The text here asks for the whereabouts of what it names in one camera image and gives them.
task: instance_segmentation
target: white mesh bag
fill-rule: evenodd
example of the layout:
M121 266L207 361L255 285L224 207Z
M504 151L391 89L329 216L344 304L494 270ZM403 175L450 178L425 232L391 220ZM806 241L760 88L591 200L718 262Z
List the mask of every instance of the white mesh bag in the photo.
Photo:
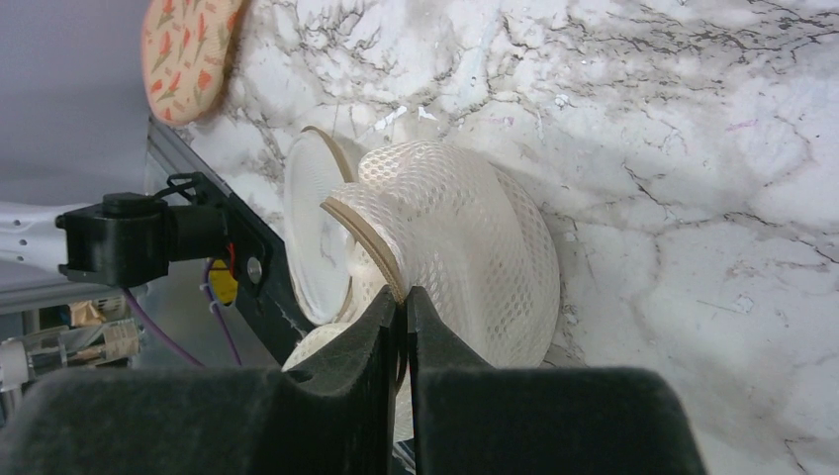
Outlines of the white mesh bag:
M496 367L542 360L559 312L556 249L522 188L477 153L438 142L373 150L358 181L322 207L353 238L346 265L358 310L311 332L284 369L345 330L384 284L399 302L424 287L440 318ZM406 378L395 441L413 436L410 389Z

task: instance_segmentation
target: beige rim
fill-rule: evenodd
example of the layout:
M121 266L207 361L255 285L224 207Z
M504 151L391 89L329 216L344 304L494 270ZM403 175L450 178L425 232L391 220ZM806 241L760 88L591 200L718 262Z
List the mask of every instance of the beige rim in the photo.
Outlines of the beige rim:
M300 133L312 131L317 133L321 136L321 139L326 144L326 147L329 148L329 151L332 153L332 158L335 160L335 164L338 166L338 171L340 171L341 178L343 178L344 183L351 183L355 181L355 174L352 172L352 167L349 166L349 161L346 159L346 156L343 154L343 150L341 150L340 146L326 134L326 132L318 129L315 126L305 126L300 131ZM294 278L291 279L292 289L294 290L294 295L297 297L298 305L302 307L306 307L306 309L311 312L312 310L309 309L309 306L306 304L306 299L302 298L300 289L297 287L297 282ZM340 320L346 311L349 309L349 304L352 301L352 277L349 278L349 282L347 282L347 289L346 289L346 297L343 299L343 304L341 305L340 310L338 311L337 315L335 316L335 320Z
M326 132L322 131L321 129L318 129L315 126L305 126L300 132L303 133L308 131L314 131L318 133L318 135L321 136L321 139L324 140L324 143L326 143L326 146L329 147L329 151L332 152L332 157L335 159L335 163L337 163L338 165L338 170L341 172L343 182L352 183L353 181L355 181L355 173L352 172L352 167L349 166L349 161L346 159L346 156L344 156L343 150L341 150L340 146L338 146L338 144L335 143L335 140L329 135L327 135Z
M373 262L382 271L382 275L388 281L388 285L391 286L391 291L397 303L404 303L406 296L402 291L402 277L399 273L399 265L397 265L396 256L385 243L385 240L358 213L331 196L326 197L326 200L321 203L321 208L338 220L355 240L361 242L361 245L373 259Z

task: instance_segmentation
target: white mesh object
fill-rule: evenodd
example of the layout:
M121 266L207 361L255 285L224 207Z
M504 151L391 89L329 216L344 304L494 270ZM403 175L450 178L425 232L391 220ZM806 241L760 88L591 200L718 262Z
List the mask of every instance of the white mesh object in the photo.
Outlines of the white mesh object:
M346 230L319 208L329 191L350 181L348 164L335 156L321 131L305 129L294 140L286 164L285 243L294 292L315 325L332 321L347 303Z
M398 299L424 287L441 319L490 364L541 361L559 312L556 250L530 198L489 162L438 142L386 146L362 158L358 182L333 190L325 208L358 241L347 256L353 320L386 276ZM328 341L314 333L307 338ZM406 381L395 440L413 435L410 409Z
M350 323L327 324L322 327L317 327L309 332L309 334L300 341L300 344L294 348L291 355L289 355L288 359L283 364L283 371L287 371L297 366L300 362L315 354L319 349L323 348L324 345L332 341L333 338L343 333L343 331L349 328L349 326Z

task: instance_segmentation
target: gray wall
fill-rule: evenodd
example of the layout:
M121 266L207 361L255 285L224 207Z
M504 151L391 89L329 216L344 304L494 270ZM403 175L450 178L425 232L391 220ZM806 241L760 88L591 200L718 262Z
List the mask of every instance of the gray wall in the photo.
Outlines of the gray wall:
M141 191L148 2L0 3L0 201L93 202ZM0 263L0 289L49 280Z

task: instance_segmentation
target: white marble countertop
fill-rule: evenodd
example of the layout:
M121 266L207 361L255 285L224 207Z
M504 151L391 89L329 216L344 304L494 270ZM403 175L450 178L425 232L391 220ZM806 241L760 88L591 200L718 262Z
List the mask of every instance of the white marble countertop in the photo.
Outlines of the white marble countertop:
M662 374L711 473L837 473L837 51L834 0L253 0L182 133L278 232L306 125L490 153L559 249L548 360Z

